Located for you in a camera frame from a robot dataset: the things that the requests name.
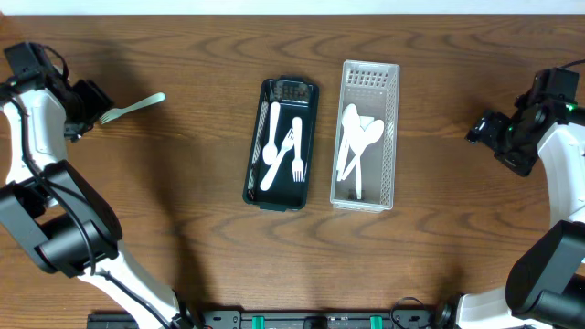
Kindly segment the white plastic spoon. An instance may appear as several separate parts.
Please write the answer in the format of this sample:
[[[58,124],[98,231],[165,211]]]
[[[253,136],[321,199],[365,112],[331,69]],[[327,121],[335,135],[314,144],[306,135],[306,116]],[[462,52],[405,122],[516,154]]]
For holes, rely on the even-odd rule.
[[[364,131],[375,119],[371,116],[360,116],[360,127]],[[362,169],[361,159],[358,158],[356,163],[356,199],[362,199]]]
[[[365,152],[366,148],[380,139],[384,132],[384,126],[385,123],[382,120],[374,120],[366,129],[362,129],[360,126],[355,128],[348,139],[349,147],[355,156],[342,173],[340,177],[341,180],[345,180],[354,167],[360,162],[361,155]]]
[[[338,152],[338,160],[336,170],[338,173],[338,180],[340,180],[342,173],[345,170],[346,158],[349,148],[349,138],[352,136],[356,126],[360,124],[359,115],[357,114],[356,105],[350,103],[346,106],[342,117],[343,136]]]

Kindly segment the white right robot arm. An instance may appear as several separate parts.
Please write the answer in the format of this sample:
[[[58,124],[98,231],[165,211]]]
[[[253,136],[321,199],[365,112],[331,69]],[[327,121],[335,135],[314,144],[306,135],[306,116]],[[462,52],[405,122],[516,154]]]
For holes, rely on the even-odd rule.
[[[513,266],[503,288],[465,294],[455,328],[582,328],[584,110],[570,105],[537,143],[548,180],[550,229]]]

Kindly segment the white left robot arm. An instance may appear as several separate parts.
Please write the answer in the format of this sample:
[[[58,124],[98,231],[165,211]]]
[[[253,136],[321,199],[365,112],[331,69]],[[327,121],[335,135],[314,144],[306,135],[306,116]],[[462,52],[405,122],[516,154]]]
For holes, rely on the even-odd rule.
[[[110,205],[68,162],[75,140],[112,107],[92,82],[8,80],[1,106],[12,164],[1,190],[1,224],[32,261],[101,290],[140,328],[198,328],[176,292],[130,253]]]

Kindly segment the pale green plastic fork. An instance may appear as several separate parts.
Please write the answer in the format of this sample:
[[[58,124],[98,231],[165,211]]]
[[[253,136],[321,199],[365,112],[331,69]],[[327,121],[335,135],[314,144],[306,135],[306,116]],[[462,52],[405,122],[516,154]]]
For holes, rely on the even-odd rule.
[[[130,105],[128,107],[125,108],[112,108],[109,111],[105,112],[101,117],[100,117],[100,124],[105,124],[107,122],[111,122],[113,120],[116,120],[118,118],[120,118],[121,116],[123,116],[126,113],[132,112],[132,111],[136,111],[136,110],[140,110],[142,108],[151,106],[151,105],[155,105],[156,103],[162,102],[164,101],[166,98],[165,94],[163,92],[158,92],[154,95],[151,95],[141,101],[136,102],[133,105]]]

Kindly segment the white plastic fork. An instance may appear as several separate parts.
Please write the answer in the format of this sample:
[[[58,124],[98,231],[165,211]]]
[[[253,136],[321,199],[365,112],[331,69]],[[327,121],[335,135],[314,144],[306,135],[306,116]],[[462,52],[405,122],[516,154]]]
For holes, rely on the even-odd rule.
[[[273,102],[270,107],[269,140],[262,149],[262,159],[266,165],[272,165],[278,153],[278,148],[275,144],[275,136],[278,127],[280,111],[280,103],[277,101]]]
[[[262,191],[268,191],[271,188],[273,180],[274,180],[274,178],[278,172],[278,169],[281,165],[282,159],[286,155],[286,153],[289,152],[293,148],[293,144],[294,144],[293,128],[291,128],[282,141],[281,149],[278,152],[274,163],[271,165],[268,172],[266,173],[266,175],[263,177],[263,179],[261,181],[260,189]]]
[[[292,119],[293,142],[294,142],[294,159],[292,160],[293,181],[301,183],[303,181],[304,162],[301,157],[302,138],[303,138],[303,120],[300,117]]]

